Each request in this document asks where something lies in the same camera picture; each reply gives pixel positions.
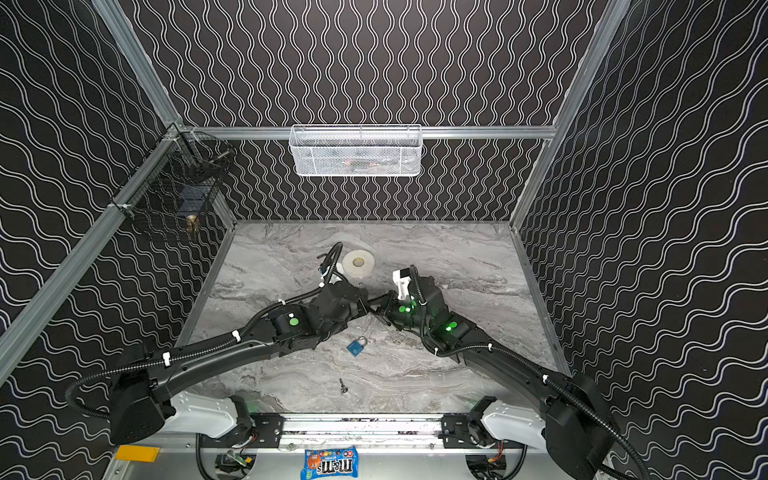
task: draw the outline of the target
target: black wire basket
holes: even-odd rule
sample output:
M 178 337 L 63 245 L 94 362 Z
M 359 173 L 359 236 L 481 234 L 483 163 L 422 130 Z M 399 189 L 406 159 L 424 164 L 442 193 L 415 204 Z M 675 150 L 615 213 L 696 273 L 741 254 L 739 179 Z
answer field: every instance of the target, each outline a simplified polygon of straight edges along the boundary
M 207 134 L 184 133 L 158 162 L 131 201 L 118 208 L 134 232 L 155 242 L 200 238 L 223 176 L 235 156 L 232 144 Z

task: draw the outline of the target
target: black mounting plate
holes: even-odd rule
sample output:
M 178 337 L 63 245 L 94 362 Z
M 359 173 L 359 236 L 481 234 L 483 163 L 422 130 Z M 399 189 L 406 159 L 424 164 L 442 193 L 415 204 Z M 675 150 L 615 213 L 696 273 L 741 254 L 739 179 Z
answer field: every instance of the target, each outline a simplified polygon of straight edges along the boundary
M 282 415 L 278 413 L 253 413 L 250 418 L 253 419 L 253 427 L 257 431 L 257 437 L 249 448 L 276 449 L 280 446 L 283 424 L 285 423 Z
M 444 449 L 478 449 L 487 450 L 482 447 L 478 447 L 470 442 L 465 442 L 462 439 L 469 440 L 472 436 L 469 433 L 469 418 L 467 415 L 443 415 L 440 420 L 442 426 L 441 433 L 446 434 L 442 439 L 442 447 Z M 523 444 L 520 442 L 514 442 L 512 440 L 504 441 L 505 449 L 521 449 Z

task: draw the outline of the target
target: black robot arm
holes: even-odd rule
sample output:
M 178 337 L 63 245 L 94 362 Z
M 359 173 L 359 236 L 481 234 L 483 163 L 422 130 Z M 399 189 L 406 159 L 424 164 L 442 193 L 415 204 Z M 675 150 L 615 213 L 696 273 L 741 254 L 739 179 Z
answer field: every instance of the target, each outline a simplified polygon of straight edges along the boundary
M 602 462 L 617 442 L 646 478 L 642 458 L 619 434 L 610 406 L 593 379 L 580 373 L 571 378 L 504 346 L 476 323 L 452 312 L 435 279 L 419 276 L 414 266 L 395 272 L 395 278 L 399 279 L 399 291 L 376 299 L 371 304 L 372 313 L 387 325 L 418 332 L 429 352 L 463 362 L 507 389 L 522 393 L 545 421 L 540 434 L 548 453 L 570 476 L 588 480 L 598 469 L 616 474 L 608 472 Z M 488 439 L 475 440 L 483 443 Z
M 341 248 L 337 243 L 320 256 L 320 287 L 268 306 L 231 333 L 152 353 L 129 346 L 114 368 L 73 382 L 65 392 L 67 403 L 84 415 L 109 419 L 115 445 L 132 443 L 162 429 L 178 411 L 172 398 L 192 385 L 247 363 L 314 349 L 368 313 L 365 287 L 353 286 L 336 272 Z M 103 378 L 110 379 L 108 412 L 76 397 L 83 385 Z

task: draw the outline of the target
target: wavy line pattern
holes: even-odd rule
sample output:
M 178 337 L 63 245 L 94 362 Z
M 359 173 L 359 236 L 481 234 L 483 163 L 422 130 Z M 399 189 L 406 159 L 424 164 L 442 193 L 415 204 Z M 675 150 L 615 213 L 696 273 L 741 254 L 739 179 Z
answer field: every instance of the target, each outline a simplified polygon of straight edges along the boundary
M 93 224 L 164 133 L 88 0 L 0 2 L 0 332 Z M 123 226 L 0 386 L 0 479 L 98 480 L 104 422 L 64 389 L 125 346 L 178 337 L 223 239 L 157 245 Z M 83 397 L 104 405 L 106 385 Z
M 164 128 L 88 0 L 0 4 L 0 333 Z
M 244 141 L 222 191 L 244 220 L 506 221 L 541 144 L 426 141 L 418 177 L 300 177 L 287 142 Z
M 121 0 L 185 122 L 552 124 L 606 0 Z
M 760 0 L 634 2 L 521 230 L 657 478 L 768 471 L 767 31 Z
M 199 243 L 151 243 L 127 223 L 115 234 L 0 388 L 0 479 L 101 478 L 108 425 L 69 409 L 64 390 L 113 366 L 126 346 L 174 344 L 223 239 L 212 218 Z M 82 398 L 106 405 L 106 383 Z

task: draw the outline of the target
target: yellow block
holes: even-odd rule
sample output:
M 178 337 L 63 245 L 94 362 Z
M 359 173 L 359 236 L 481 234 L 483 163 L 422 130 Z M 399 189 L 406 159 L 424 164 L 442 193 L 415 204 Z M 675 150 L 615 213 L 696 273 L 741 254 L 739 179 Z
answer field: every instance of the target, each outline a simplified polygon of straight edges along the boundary
M 139 445 L 120 445 L 118 453 L 114 455 L 117 460 L 132 460 L 134 462 L 154 462 L 160 447 L 142 447 Z

